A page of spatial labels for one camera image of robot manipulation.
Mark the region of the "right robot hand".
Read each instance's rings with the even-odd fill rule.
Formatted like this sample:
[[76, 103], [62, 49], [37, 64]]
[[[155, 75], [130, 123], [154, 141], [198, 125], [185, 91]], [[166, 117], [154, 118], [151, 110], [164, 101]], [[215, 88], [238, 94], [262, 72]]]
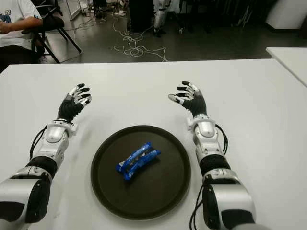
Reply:
[[207, 106], [201, 90], [189, 81], [182, 81], [182, 86], [178, 86], [177, 90], [181, 93], [169, 94], [168, 99], [181, 105], [196, 117], [198, 115], [207, 116]]

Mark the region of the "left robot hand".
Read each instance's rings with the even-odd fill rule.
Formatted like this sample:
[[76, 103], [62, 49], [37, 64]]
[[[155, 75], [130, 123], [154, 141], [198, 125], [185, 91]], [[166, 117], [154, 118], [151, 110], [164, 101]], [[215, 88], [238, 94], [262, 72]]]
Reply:
[[92, 100], [89, 92], [90, 88], [85, 87], [84, 83], [73, 87], [63, 99], [59, 110], [57, 120], [65, 120], [72, 123], [74, 117], [78, 115]]

